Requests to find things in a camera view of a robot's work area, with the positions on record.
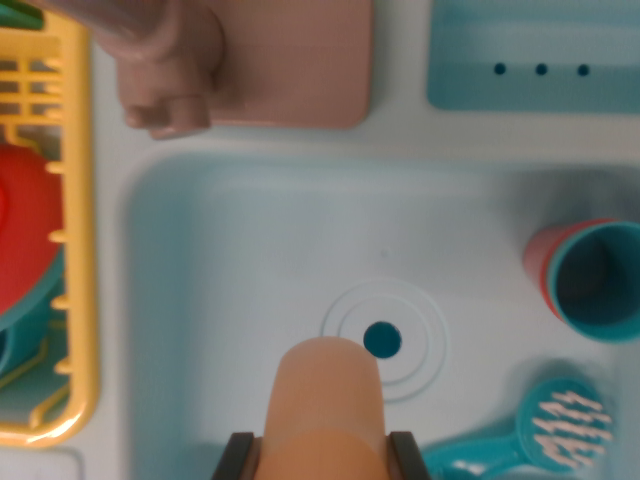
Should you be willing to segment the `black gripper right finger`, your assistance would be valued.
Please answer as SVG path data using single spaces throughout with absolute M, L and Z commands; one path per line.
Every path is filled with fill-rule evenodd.
M 392 480 L 430 480 L 421 451 L 411 432 L 391 432 L 387 437 L 388 467 Z

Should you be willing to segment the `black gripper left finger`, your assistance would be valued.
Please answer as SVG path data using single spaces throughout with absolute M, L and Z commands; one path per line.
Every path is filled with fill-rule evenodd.
M 253 480 L 258 469 L 261 438 L 250 432 L 234 432 L 224 448 L 213 480 Z

